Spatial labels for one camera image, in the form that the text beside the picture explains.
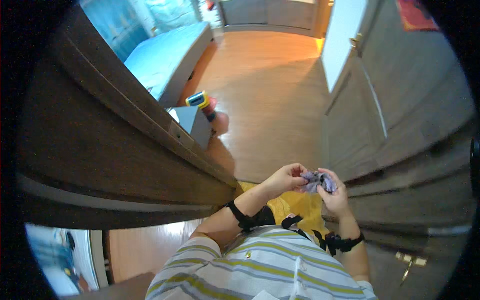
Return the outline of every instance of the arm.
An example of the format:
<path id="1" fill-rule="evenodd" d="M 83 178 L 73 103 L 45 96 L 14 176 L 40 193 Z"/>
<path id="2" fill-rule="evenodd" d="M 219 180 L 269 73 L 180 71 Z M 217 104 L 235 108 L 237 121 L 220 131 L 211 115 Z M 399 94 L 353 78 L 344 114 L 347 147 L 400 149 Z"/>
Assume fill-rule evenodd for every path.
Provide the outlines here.
<path id="1" fill-rule="evenodd" d="M 235 206 L 246 216 L 254 216 L 267 202 L 287 191 L 301 191 L 301 186 L 307 181 L 300 173 L 307 171 L 301 164 L 292 164 L 280 168 L 267 180 L 246 191 L 235 199 Z M 232 241 L 240 232 L 238 221 L 228 207 L 220 209 L 211 215 L 192 233 L 190 238 L 208 237 L 220 247 Z"/>
<path id="2" fill-rule="evenodd" d="M 353 212 L 348 205 L 347 188 L 340 181 L 338 176 L 327 169 L 318 169 L 319 172 L 330 174 L 337 185 L 337 190 L 332 194 L 327 193 L 319 185 L 318 193 L 323 198 L 325 206 L 338 218 L 340 227 L 339 235 L 342 239 L 356 239 L 360 236 L 360 228 L 353 216 Z M 358 243 L 352 250 L 342 253 L 342 263 L 347 272 L 355 281 L 370 280 L 370 271 L 368 267 L 367 249 L 363 241 Z"/>

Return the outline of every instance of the brass door handle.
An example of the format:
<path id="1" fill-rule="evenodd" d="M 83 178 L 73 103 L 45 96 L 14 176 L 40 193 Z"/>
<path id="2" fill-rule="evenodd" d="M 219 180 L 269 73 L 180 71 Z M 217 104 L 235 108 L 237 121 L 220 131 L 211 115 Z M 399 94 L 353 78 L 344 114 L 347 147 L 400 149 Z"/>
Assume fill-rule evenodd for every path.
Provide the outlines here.
<path id="1" fill-rule="evenodd" d="M 359 42 L 358 39 L 352 38 L 352 37 L 350 38 L 350 44 L 352 45 L 352 48 L 356 48 L 358 42 Z"/>
<path id="2" fill-rule="evenodd" d="M 424 267 L 427 264 L 427 259 L 426 258 L 412 256 L 412 255 L 404 254 L 404 253 L 401 253 L 401 252 L 397 252 L 395 254 L 395 257 L 398 260 L 400 260 L 401 262 L 408 263 L 407 269 L 403 273 L 402 281 L 400 282 L 400 286 L 402 286 L 403 283 L 405 282 L 405 279 L 407 279 L 407 276 L 410 273 L 410 268 L 412 266 L 415 265 L 415 266 L 419 266 L 419 267 Z"/>
<path id="3" fill-rule="evenodd" d="M 357 33 L 357 36 L 355 38 L 351 37 L 349 40 L 350 40 L 350 44 L 352 45 L 352 48 L 356 48 L 357 47 L 357 44 L 358 42 L 360 42 L 360 39 L 361 39 L 361 33 Z"/>

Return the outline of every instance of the cabinet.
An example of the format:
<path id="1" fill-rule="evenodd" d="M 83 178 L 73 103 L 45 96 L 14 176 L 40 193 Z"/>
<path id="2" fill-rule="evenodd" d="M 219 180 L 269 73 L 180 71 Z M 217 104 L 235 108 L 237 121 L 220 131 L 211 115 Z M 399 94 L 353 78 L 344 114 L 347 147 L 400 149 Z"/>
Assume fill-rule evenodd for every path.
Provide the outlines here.
<path id="1" fill-rule="evenodd" d="M 313 36 L 317 0 L 225 0 L 218 7 L 226 31 L 272 30 Z"/>

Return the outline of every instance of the yellow bag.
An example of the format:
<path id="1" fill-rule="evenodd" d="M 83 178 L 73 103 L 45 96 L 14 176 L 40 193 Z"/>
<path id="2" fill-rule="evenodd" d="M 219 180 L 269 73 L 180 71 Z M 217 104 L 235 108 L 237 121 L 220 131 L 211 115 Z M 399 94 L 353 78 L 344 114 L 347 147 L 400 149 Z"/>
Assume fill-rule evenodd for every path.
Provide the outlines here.
<path id="1" fill-rule="evenodd" d="M 244 192 L 256 185 L 255 183 L 240 182 Z M 272 210 L 275 223 L 278 225 L 282 224 L 283 219 L 292 213 L 303 217 L 297 226 L 307 234 L 313 236 L 312 229 L 314 229 L 325 238 L 325 234 L 329 232 L 322 219 L 322 198 L 319 194 L 285 192 L 280 197 L 268 201 L 267 206 Z"/>

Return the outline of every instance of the black wrist strap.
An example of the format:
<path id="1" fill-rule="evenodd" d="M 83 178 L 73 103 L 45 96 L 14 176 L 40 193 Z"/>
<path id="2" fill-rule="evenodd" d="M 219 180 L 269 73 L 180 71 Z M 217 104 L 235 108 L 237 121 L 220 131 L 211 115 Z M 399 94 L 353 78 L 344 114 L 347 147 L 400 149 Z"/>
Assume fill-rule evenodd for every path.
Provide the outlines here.
<path id="1" fill-rule="evenodd" d="M 244 232 L 250 232 L 255 227 L 256 222 L 251 216 L 246 216 L 235 206 L 234 200 L 230 201 L 226 205 L 233 212 L 233 215 L 239 222 L 239 227 Z"/>
<path id="2" fill-rule="evenodd" d="M 362 232 L 360 232 L 360 236 L 354 240 L 352 239 L 342 240 L 342 238 L 338 234 L 335 234 L 334 232 L 328 233 L 325 236 L 325 239 L 323 239 L 322 235 L 318 231 L 314 230 L 313 232 L 315 236 L 318 238 L 318 241 L 320 242 L 320 247 L 323 250 L 326 250 L 326 247 L 328 246 L 328 249 L 332 256 L 336 254 L 337 249 L 339 249 L 341 252 L 348 252 L 352 250 L 352 248 L 355 247 L 358 243 L 360 243 L 365 239 Z"/>

